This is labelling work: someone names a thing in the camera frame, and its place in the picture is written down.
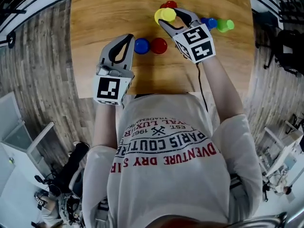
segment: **white cabinet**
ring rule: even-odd
[[[42,189],[47,189],[46,185],[37,182],[34,178],[35,175],[38,175],[44,179],[51,173],[44,158],[37,150],[37,145],[54,126],[54,123],[50,122],[38,137],[32,140],[25,122],[21,119],[13,92],[0,99],[0,120],[4,120],[1,121],[0,127],[0,144],[9,159],[29,182]]]

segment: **green cup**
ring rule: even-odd
[[[228,30],[234,29],[234,23],[230,19],[218,19],[217,29],[219,32],[225,33]]]

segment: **yellow cup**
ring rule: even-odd
[[[159,25],[158,20],[163,19],[167,22],[172,22],[176,18],[176,12],[171,8],[159,9],[154,14],[155,22]]]

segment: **wooden table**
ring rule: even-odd
[[[162,55],[134,54],[135,78],[129,94],[199,91],[198,71],[174,48],[167,33],[155,23],[154,13],[167,0],[72,0],[71,48],[80,98],[92,97],[93,77],[103,47],[113,38],[131,33],[135,38],[164,38]],[[232,19],[235,29],[212,30],[216,53],[238,91],[247,91],[254,63],[254,32],[249,0],[174,0],[198,16]],[[202,86],[209,86],[202,73]]]

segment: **black cable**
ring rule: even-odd
[[[54,169],[54,171],[51,171],[51,173],[49,174],[49,175],[53,175],[53,178],[55,178],[55,177],[54,177],[54,172],[55,172],[55,171],[56,171],[56,169]]]
[[[195,64],[196,65],[196,68],[198,69],[198,71],[199,71],[199,88],[200,88],[200,92],[201,92],[201,96],[203,97],[203,100],[204,100],[204,103],[205,103],[205,106],[206,106],[206,110],[207,110],[207,112],[208,112],[208,107],[207,107],[207,103],[206,103],[206,100],[205,100],[205,97],[204,97],[204,94],[203,94],[203,89],[202,89],[202,87],[201,87],[201,81],[200,81],[200,68],[199,68],[199,64],[198,63],[196,63]]]
[[[270,175],[270,177],[273,177],[273,176],[284,176],[284,174],[272,174],[272,175]]]

